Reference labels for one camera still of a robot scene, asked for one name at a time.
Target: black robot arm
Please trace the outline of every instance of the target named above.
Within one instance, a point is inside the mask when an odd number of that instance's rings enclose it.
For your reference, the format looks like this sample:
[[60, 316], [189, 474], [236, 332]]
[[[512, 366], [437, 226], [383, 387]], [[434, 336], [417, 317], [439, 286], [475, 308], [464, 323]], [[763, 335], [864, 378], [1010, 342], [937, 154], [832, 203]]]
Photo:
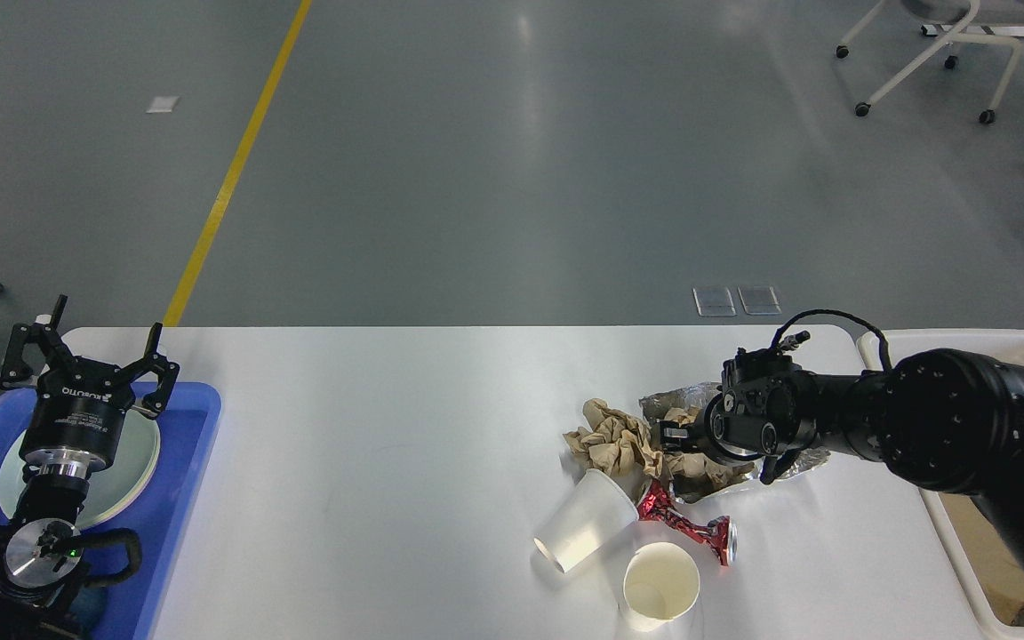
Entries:
[[[794, 364], [788, 352], [809, 334], [784, 337], [785, 329], [822, 312], [872, 331], [883, 370], [820, 376]], [[765, 483], [810, 446], [883, 462], [914, 485], [971, 496], [1024, 568], [1024, 368], [949, 348], [891, 368], [879, 329], [816, 309], [768, 347], [738, 349], [721, 388], [685, 437], [664, 429], [664, 446], [727, 463], [764, 458]]]

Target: gray floor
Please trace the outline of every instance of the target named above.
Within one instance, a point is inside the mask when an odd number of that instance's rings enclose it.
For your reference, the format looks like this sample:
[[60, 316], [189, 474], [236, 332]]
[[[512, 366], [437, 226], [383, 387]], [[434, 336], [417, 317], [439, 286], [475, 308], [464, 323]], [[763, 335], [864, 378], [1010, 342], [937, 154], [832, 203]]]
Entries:
[[[167, 307], [297, 3], [0, 9], [15, 321]], [[184, 325], [694, 324], [698, 285], [1024, 327], [1024, 59], [846, 0], [316, 0]], [[179, 94], [174, 114], [142, 112]], [[732, 323], [751, 319], [740, 315]]]

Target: aluminum foil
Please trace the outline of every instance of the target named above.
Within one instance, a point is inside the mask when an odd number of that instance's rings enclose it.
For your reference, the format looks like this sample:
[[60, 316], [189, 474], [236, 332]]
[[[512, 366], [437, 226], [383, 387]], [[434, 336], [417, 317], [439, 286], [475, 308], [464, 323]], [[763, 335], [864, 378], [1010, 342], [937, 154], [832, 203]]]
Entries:
[[[682, 387], [668, 392], [654, 393], [646, 397], [639, 398], [638, 406], [643, 411], [643, 418], [650, 424], [651, 436], [654, 436], [657, 444], [656, 425], [671, 409], [678, 408], [690, 411], [697, 408], [706, 410], [706, 406], [716, 395], [718, 395], [718, 382], [698, 382], [696, 385]], [[797, 461], [783, 474], [777, 477], [777, 481], [796, 477], [805, 471], [815, 469], [828, 462], [828, 450], [822, 447], [806, 449], [798, 455]], [[723, 487], [716, 487], [709, 478], [690, 478], [685, 476], [671, 477], [667, 488], [671, 498], [675, 502], [693, 503], [709, 496], [728, 494], [728, 492], [751, 488], [758, 485], [758, 478], [761, 475], [761, 461], [752, 465], [744, 465], [744, 473], [735, 474], [729, 483]]]

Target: white paper cup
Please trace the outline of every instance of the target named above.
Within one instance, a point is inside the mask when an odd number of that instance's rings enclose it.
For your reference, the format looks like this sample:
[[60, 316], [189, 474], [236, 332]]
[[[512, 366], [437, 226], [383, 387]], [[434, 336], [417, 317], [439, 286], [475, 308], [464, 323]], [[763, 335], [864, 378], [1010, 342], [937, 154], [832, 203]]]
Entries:
[[603, 471], [589, 469], [536, 535], [536, 546], [566, 572], [637, 519], [635, 503], [623, 487]]
[[627, 564], [618, 611], [632, 629], [654, 630], [690, 610], [699, 589], [697, 564], [685, 549], [647, 544]]

